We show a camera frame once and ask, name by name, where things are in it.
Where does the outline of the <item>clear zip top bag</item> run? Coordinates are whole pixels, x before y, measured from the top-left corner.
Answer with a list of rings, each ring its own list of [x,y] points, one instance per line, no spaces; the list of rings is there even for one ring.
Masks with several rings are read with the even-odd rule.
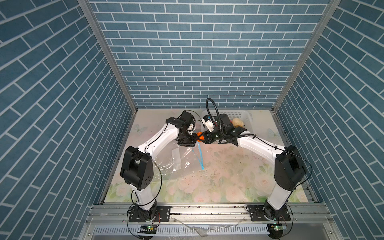
[[[202,181],[208,179],[200,143],[194,147],[181,147],[172,141],[155,157],[154,161],[157,165],[154,166],[152,187],[166,181],[181,181],[189,177],[196,177]]]

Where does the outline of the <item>white plastic mesh basket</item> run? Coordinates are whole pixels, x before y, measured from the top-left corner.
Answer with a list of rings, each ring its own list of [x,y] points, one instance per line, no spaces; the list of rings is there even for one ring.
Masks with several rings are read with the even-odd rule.
[[[254,133],[254,128],[253,128],[253,119],[248,111],[244,110],[222,110],[219,109],[220,114],[226,114],[229,119],[232,121],[234,118],[240,119],[244,123],[244,128],[248,130],[250,133]],[[208,112],[207,110],[204,110],[201,114],[201,117],[204,117],[207,115]],[[204,132],[207,129],[207,127],[203,127],[203,125],[200,124],[200,127],[198,128],[199,132]]]

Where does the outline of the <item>orange toy fruit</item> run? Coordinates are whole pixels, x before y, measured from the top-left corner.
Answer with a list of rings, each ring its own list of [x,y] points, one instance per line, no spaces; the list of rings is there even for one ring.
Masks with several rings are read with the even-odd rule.
[[[204,136],[204,133],[203,133],[203,132],[197,133],[197,139],[198,139],[198,137],[200,137],[200,136]]]

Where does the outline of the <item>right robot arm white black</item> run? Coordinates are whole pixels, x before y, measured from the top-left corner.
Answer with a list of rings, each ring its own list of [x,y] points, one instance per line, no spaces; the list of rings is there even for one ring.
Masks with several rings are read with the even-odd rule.
[[[225,141],[248,149],[272,162],[275,186],[263,206],[264,216],[270,221],[278,219],[285,211],[289,197],[307,173],[307,167],[296,147],[272,144],[243,127],[228,128],[224,133],[221,133],[219,128],[200,132],[197,133],[197,141],[204,144]]]

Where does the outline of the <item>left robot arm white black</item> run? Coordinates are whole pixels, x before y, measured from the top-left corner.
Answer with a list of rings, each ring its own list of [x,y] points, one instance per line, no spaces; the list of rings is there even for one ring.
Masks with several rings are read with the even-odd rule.
[[[121,178],[132,189],[133,202],[139,218],[152,221],[157,216],[157,196],[153,196],[150,184],[154,177],[155,158],[170,142],[176,140],[179,146],[194,147],[197,135],[193,133],[196,119],[190,113],[182,113],[178,118],[171,117],[165,125],[149,140],[124,151],[120,171]]]

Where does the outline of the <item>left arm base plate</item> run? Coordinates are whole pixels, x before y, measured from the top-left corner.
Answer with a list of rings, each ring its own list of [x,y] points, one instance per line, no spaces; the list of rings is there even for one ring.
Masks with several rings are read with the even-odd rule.
[[[140,207],[133,205],[128,211],[128,222],[130,223],[144,223],[144,222],[169,222],[170,220],[170,206],[157,206],[156,209],[152,207],[150,210],[145,211]]]

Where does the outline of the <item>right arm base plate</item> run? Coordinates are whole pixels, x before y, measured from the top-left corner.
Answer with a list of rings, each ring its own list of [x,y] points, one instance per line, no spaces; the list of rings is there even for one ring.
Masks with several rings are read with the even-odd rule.
[[[286,205],[280,210],[275,210],[272,207],[264,205],[247,205],[246,210],[250,214],[252,222],[272,222],[277,220],[290,221],[292,219],[290,211]]]

